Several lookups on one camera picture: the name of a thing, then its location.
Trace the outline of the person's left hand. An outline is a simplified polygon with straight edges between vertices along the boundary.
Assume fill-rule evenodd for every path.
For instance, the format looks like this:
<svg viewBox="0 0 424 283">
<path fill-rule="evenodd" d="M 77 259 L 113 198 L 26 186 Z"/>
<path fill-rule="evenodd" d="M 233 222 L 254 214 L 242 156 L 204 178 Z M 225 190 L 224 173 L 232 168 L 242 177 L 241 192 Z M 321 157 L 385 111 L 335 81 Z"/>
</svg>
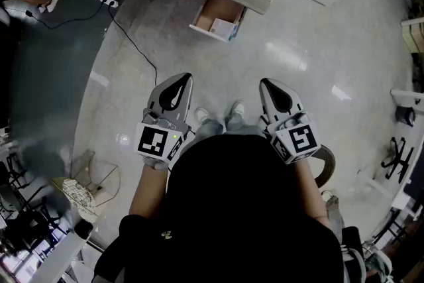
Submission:
<svg viewBox="0 0 424 283">
<path fill-rule="evenodd" d="M 149 167 L 155 169 L 156 171 L 168 171 L 168 165 L 161 160 L 157 160 L 155 158 L 144 157 L 143 161 L 144 161 L 144 164 L 146 166 L 149 166 Z"/>
</svg>

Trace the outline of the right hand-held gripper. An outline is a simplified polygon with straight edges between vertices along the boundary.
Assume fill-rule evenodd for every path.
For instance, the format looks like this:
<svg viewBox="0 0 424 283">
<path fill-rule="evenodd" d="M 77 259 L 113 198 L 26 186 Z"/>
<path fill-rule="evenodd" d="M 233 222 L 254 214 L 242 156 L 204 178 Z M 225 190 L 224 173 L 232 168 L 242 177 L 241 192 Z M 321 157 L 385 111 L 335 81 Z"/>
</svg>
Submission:
<svg viewBox="0 0 424 283">
<path fill-rule="evenodd" d="M 321 148 L 315 123 L 308 117 L 297 92 L 286 84 L 263 78 L 259 85 L 260 97 L 269 124 L 264 133 L 285 164 L 307 158 Z M 280 119 L 279 115 L 291 115 Z"/>
</svg>

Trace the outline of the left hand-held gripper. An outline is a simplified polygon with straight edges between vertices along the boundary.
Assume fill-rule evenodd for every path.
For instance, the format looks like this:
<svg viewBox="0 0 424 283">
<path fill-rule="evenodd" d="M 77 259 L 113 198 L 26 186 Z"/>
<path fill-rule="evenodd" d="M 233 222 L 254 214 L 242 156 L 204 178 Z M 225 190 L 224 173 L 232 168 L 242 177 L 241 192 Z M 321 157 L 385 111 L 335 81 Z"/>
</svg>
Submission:
<svg viewBox="0 0 424 283">
<path fill-rule="evenodd" d="M 174 75 L 157 85 L 136 125 L 134 151 L 144 157 L 165 162 L 168 167 L 187 139 L 191 127 L 185 121 L 166 117 L 165 112 L 186 117 L 191 103 L 193 77 Z"/>
</svg>

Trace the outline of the black white striped garment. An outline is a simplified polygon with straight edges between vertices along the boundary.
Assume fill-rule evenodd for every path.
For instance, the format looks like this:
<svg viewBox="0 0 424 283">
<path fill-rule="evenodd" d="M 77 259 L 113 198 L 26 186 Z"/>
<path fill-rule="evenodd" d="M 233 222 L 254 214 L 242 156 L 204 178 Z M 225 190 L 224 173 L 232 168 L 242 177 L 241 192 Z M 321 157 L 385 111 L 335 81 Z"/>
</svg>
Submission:
<svg viewBox="0 0 424 283">
<path fill-rule="evenodd" d="M 344 283 L 365 283 L 366 266 L 357 227 L 342 229 L 341 252 L 344 265 Z"/>
</svg>

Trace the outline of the small black bin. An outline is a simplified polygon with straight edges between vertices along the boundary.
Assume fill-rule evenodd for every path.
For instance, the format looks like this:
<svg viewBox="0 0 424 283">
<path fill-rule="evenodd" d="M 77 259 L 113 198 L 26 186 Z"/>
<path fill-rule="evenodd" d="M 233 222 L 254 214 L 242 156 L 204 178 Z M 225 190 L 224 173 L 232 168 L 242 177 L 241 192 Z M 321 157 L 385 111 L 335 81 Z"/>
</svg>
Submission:
<svg viewBox="0 0 424 283">
<path fill-rule="evenodd" d="M 395 118 L 398 123 L 403 123 L 409 127 L 414 127 L 416 114 L 412 107 L 398 105 L 395 111 Z"/>
</svg>

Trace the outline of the black office chair base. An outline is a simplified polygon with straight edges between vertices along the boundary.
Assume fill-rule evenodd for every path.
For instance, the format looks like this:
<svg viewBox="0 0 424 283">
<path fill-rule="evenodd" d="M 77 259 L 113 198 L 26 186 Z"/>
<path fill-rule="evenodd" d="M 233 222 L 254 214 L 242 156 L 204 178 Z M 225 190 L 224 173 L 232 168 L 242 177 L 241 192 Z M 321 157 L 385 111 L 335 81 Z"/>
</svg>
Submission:
<svg viewBox="0 0 424 283">
<path fill-rule="evenodd" d="M 396 138 L 392 137 L 390 140 L 390 145 L 392 146 L 392 150 L 394 151 L 394 157 L 390 162 L 388 163 L 381 162 L 380 164 L 382 168 L 391 168 L 391 170 L 387 172 L 385 175 L 385 179 L 387 180 L 389 180 L 392 177 L 396 168 L 398 166 L 401 166 L 401 170 L 397 173 L 399 175 L 399 178 L 398 178 L 399 184 L 402 182 L 402 180 L 404 179 L 406 175 L 406 172 L 409 168 L 409 161 L 411 160 L 411 156 L 414 151 L 414 148 L 412 147 L 410 151 L 408 152 L 406 158 L 402 159 L 402 155 L 405 148 L 405 142 L 406 142 L 406 139 L 404 137 L 400 139 L 400 142 L 397 142 Z"/>
</svg>

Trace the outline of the person's left forearm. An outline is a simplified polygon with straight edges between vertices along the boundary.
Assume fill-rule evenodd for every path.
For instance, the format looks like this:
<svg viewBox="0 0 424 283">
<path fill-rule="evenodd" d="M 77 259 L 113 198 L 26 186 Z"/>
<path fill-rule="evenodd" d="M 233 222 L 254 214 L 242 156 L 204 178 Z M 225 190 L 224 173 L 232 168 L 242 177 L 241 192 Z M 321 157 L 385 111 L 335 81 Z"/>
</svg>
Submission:
<svg viewBox="0 0 424 283">
<path fill-rule="evenodd" d="M 138 215 L 145 219 L 157 218 L 166 195 L 167 182 L 167 166 L 157 170 L 145 164 L 130 205 L 129 215 Z"/>
</svg>

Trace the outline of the clear acrylic stand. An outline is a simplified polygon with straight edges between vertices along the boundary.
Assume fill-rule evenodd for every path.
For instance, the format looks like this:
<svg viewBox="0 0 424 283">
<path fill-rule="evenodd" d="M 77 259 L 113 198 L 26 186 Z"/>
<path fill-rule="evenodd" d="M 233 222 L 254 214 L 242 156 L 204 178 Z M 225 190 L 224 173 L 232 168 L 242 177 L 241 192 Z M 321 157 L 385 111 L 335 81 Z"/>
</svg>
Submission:
<svg viewBox="0 0 424 283">
<path fill-rule="evenodd" d="M 89 191 L 97 209 L 105 208 L 121 188 L 119 166 L 98 157 L 93 150 L 86 150 L 73 159 L 71 178 Z"/>
</svg>

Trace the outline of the person's right forearm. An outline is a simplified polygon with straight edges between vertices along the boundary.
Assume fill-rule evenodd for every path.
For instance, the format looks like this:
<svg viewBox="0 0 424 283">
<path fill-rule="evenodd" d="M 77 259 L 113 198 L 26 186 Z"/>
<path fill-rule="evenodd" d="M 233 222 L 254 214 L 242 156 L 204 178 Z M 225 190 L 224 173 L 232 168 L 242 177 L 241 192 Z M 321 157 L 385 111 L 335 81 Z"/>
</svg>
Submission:
<svg viewBox="0 0 424 283">
<path fill-rule="evenodd" d="M 320 224 L 330 228 L 325 202 L 321 197 L 306 158 L 293 164 L 293 174 L 302 211 Z"/>
</svg>

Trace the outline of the person's white shoe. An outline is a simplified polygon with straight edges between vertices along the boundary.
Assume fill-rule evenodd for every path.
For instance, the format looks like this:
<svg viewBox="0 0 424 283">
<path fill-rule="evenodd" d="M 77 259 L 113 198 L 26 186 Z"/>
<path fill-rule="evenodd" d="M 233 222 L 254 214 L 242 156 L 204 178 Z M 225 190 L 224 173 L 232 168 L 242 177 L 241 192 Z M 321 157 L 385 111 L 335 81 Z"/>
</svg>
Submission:
<svg viewBox="0 0 424 283">
<path fill-rule="evenodd" d="M 202 125 L 206 120 L 210 118 L 210 114 L 206 109 L 198 107 L 194 112 L 194 117 L 196 122 L 199 125 Z"/>
<path fill-rule="evenodd" d="M 244 120 L 245 107 L 243 101 L 236 101 L 231 107 L 229 114 L 225 118 L 225 122 L 228 123 L 232 119 L 243 121 Z"/>
</svg>

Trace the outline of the white and blue box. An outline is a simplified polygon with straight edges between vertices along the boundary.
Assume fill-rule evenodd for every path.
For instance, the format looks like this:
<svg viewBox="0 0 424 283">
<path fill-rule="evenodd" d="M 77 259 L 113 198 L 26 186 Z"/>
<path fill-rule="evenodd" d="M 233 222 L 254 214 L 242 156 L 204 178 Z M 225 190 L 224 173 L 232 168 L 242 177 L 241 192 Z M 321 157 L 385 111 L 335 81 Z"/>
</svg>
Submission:
<svg viewBox="0 0 424 283">
<path fill-rule="evenodd" d="M 213 36 L 220 38 L 221 40 L 225 42 L 228 42 L 232 39 L 237 29 L 238 29 L 238 25 L 216 18 L 213 21 L 213 24 L 211 28 L 209 29 L 209 32 Z"/>
</svg>

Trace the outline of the wooden drawer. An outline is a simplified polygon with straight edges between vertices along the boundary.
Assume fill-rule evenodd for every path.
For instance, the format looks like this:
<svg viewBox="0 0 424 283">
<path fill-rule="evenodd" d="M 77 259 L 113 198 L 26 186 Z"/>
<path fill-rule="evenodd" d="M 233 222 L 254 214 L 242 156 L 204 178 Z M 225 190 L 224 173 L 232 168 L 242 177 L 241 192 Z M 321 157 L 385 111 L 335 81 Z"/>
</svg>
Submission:
<svg viewBox="0 0 424 283">
<path fill-rule="evenodd" d="M 247 7 L 233 0 L 205 0 L 189 27 L 211 38 L 225 42 L 209 32 L 213 21 L 218 18 L 238 25 L 238 29 L 232 37 L 233 39 L 239 31 L 246 12 Z"/>
</svg>

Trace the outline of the person's left white shoe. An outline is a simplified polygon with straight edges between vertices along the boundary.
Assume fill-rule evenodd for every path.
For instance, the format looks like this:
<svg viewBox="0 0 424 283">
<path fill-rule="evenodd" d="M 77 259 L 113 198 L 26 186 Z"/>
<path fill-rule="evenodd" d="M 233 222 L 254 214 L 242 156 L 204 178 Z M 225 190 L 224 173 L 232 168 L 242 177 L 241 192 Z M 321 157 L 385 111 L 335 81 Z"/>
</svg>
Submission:
<svg viewBox="0 0 424 283">
<path fill-rule="evenodd" d="M 206 109 L 198 107 L 194 112 L 194 117 L 196 122 L 199 125 L 202 125 L 206 120 L 210 118 L 210 114 Z"/>
</svg>

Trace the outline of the woven patterned fan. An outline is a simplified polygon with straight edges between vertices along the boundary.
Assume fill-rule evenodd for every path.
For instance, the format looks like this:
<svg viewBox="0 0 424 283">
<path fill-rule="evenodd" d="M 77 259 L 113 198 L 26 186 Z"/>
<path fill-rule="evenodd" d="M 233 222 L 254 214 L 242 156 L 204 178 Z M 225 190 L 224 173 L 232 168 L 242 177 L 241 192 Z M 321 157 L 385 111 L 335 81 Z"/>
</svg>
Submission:
<svg viewBox="0 0 424 283">
<path fill-rule="evenodd" d="M 68 201 L 77 209 L 80 217 L 90 223 L 97 220 L 96 203 L 89 190 L 83 187 L 77 180 L 59 177 L 51 180 L 68 199 Z"/>
</svg>

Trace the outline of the person's black shirt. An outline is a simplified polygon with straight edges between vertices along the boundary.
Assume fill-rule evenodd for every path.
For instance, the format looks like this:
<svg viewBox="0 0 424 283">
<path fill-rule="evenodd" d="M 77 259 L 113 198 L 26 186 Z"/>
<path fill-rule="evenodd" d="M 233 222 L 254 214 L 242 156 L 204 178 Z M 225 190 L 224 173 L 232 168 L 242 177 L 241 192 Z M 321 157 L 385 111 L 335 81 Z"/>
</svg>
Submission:
<svg viewBox="0 0 424 283">
<path fill-rule="evenodd" d="M 157 218 L 122 218 L 92 283 L 343 283 L 339 241 L 298 198 L 266 139 L 207 138 L 168 172 Z"/>
</svg>

